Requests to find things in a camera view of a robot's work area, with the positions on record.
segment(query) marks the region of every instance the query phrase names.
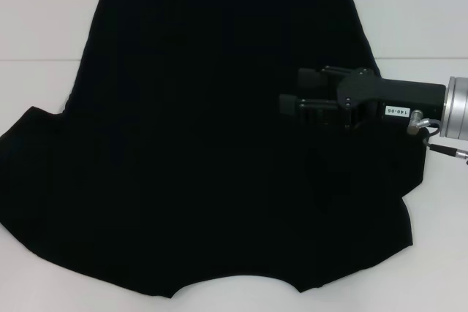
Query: label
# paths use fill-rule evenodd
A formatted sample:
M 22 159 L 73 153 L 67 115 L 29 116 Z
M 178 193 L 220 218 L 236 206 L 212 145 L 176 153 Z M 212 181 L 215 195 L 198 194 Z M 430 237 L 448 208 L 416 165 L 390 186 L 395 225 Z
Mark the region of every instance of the label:
M 410 118 L 411 109 L 407 107 L 387 106 L 385 114 L 389 116 L 408 117 Z

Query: white table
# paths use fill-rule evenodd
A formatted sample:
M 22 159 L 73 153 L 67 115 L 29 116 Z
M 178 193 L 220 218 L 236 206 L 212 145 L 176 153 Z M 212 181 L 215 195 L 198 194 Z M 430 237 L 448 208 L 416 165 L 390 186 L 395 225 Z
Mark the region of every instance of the white table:
M 32 105 L 62 110 L 97 1 L 0 0 L 0 134 Z M 384 77 L 468 77 L 466 0 L 355 3 Z M 171 300 L 147 297 L 46 262 L 0 226 L 0 311 L 468 311 L 467 178 L 464 162 L 428 153 L 423 184 L 405 197 L 415 245 L 303 294 L 274 279 L 232 277 Z

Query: black garment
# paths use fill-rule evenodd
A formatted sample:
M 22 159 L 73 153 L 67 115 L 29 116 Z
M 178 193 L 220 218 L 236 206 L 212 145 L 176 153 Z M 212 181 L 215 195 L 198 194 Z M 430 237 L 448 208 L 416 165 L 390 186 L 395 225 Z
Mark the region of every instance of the black garment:
M 144 294 L 229 275 L 299 291 L 412 244 L 425 148 L 279 119 L 300 67 L 378 72 L 352 0 L 100 0 L 65 111 L 0 142 L 0 221 Z

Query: black cloth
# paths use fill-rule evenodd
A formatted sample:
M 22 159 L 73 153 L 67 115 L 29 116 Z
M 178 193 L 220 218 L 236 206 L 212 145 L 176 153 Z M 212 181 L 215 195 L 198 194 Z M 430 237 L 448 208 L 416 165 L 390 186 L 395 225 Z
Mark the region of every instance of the black cloth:
M 230 275 L 300 292 L 412 244 L 420 137 L 279 117 L 298 69 L 375 72 L 352 0 L 100 0 L 62 114 L 0 141 L 0 222 L 144 294 Z

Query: robotic arm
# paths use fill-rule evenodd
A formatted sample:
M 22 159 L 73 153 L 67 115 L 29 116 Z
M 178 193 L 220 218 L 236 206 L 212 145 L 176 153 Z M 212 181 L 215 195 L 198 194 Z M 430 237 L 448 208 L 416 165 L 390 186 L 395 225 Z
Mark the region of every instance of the robotic arm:
M 441 137 L 468 140 L 468 78 L 452 77 L 440 84 L 385 80 L 371 69 L 327 66 L 321 72 L 299 69 L 296 95 L 279 96 L 280 113 L 301 123 L 340 126 L 351 132 L 362 123 L 380 119 L 404 123 L 407 133 L 436 126 L 423 142 L 433 151 L 468 159 L 468 151 L 429 143 Z

